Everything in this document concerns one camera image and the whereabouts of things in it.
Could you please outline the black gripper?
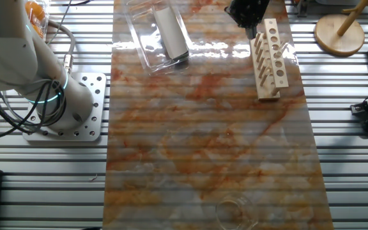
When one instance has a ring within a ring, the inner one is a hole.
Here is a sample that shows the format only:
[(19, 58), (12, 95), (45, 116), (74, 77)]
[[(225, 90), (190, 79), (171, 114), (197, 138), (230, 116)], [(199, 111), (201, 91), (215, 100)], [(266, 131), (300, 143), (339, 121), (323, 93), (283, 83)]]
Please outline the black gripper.
[(263, 19), (270, 0), (232, 0), (224, 11), (237, 23), (245, 28), (249, 40), (257, 36), (257, 25)]

